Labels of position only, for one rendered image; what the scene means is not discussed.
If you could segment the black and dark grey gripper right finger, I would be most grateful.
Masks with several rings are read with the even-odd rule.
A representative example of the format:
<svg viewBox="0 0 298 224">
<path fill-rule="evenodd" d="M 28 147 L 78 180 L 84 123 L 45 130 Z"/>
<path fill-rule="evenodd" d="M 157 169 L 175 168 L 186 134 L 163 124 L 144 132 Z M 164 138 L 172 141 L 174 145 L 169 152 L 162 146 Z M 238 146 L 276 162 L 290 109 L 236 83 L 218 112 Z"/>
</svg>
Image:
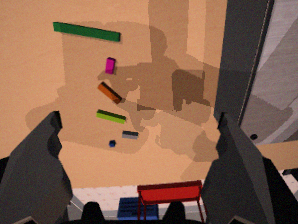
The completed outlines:
<svg viewBox="0 0 298 224">
<path fill-rule="evenodd" d="M 298 201 L 274 166 L 227 112 L 201 199 L 207 224 L 298 224 Z M 222 131 L 222 133 L 221 133 Z"/>
</svg>

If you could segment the small magenta block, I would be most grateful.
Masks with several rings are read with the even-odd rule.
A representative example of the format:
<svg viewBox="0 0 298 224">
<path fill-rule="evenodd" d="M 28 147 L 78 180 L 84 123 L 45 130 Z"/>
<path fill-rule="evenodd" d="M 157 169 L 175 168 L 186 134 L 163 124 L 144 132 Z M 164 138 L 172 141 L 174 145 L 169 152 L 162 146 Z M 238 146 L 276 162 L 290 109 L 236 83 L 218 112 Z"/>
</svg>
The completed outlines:
<svg viewBox="0 0 298 224">
<path fill-rule="evenodd" d="M 114 66 L 115 66 L 115 60 L 114 58 L 108 57 L 106 60 L 106 68 L 105 73 L 113 74 L 114 72 Z"/>
</svg>

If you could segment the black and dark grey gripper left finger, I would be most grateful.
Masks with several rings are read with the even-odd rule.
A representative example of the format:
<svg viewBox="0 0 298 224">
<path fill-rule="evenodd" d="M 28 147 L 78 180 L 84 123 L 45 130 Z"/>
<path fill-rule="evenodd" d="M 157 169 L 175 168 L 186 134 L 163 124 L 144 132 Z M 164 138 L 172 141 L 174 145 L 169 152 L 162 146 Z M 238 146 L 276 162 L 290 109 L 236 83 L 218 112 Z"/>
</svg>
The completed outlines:
<svg viewBox="0 0 298 224">
<path fill-rule="evenodd" d="M 49 113 L 5 158 L 0 159 L 0 224 L 69 221 L 71 181 L 59 159 L 59 111 Z M 69 205 L 67 205 L 69 203 Z"/>
</svg>

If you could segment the small blue block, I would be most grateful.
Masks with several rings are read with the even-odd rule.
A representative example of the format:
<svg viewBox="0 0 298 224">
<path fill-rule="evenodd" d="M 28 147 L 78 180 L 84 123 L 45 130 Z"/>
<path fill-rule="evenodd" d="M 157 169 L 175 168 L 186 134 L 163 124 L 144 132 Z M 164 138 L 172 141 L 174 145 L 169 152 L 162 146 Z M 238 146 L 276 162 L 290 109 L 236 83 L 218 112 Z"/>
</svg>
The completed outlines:
<svg viewBox="0 0 298 224">
<path fill-rule="evenodd" d="M 110 142 L 109 142 L 109 146 L 110 146 L 110 147 L 115 147 L 115 145 L 116 145 L 115 140 L 110 140 Z"/>
</svg>

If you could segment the grey rectangular bar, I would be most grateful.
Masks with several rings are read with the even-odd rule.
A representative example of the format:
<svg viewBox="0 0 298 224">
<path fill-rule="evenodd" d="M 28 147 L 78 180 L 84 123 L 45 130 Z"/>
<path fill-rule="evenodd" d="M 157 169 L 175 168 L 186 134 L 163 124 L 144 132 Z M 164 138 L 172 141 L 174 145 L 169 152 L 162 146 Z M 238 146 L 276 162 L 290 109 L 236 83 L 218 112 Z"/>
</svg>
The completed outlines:
<svg viewBox="0 0 298 224">
<path fill-rule="evenodd" d="M 136 139 L 138 138 L 138 132 L 123 131 L 122 138 Z"/>
</svg>

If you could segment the orange rod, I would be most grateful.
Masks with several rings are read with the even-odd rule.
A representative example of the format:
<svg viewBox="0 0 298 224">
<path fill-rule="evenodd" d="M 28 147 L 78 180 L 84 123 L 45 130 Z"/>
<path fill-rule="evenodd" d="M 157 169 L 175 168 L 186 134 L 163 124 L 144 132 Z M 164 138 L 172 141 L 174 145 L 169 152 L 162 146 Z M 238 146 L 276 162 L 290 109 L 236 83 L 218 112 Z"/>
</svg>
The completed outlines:
<svg viewBox="0 0 298 224">
<path fill-rule="evenodd" d="M 112 90 L 107 84 L 105 84 L 103 81 L 101 84 L 97 87 L 102 93 L 104 93 L 108 98 L 110 98 L 113 102 L 116 104 L 120 103 L 122 100 L 122 97 L 119 96 L 114 90 Z"/>
</svg>

